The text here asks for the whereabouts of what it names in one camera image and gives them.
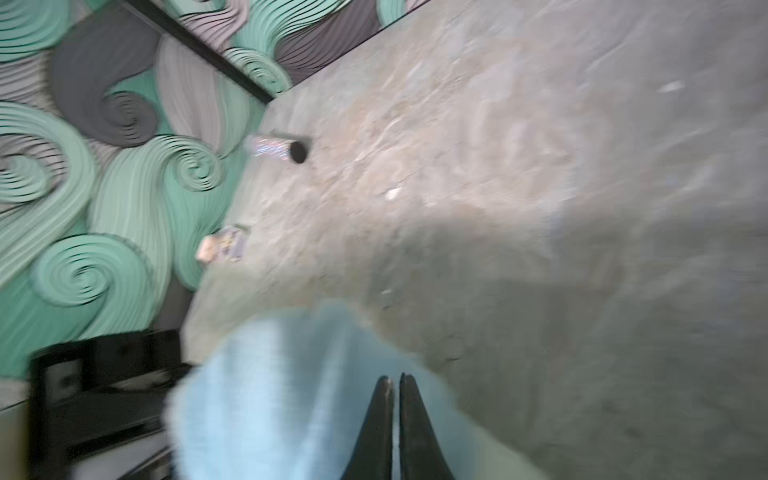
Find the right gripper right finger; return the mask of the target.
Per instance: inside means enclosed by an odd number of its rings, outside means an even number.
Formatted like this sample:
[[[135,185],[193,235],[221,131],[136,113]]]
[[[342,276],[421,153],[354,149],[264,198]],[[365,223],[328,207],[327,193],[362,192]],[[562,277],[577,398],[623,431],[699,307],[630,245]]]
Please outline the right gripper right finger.
[[[416,379],[399,381],[399,458],[404,480],[454,480],[435,436]]]

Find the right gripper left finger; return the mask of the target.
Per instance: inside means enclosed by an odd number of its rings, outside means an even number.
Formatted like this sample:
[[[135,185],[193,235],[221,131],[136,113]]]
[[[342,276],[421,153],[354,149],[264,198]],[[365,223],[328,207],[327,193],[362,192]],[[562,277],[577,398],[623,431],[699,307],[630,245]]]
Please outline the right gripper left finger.
[[[380,377],[342,480],[390,480],[392,477],[394,387]]]

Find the light blue fleece hoodie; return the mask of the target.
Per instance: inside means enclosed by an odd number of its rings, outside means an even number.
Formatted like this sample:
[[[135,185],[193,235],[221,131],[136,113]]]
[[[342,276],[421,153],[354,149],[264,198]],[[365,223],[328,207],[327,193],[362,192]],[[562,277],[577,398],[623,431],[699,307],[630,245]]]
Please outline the light blue fleece hoodie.
[[[475,465],[469,421],[415,357],[323,302],[240,325],[170,395],[174,465],[184,479],[337,479],[377,380],[417,381],[454,476]]]

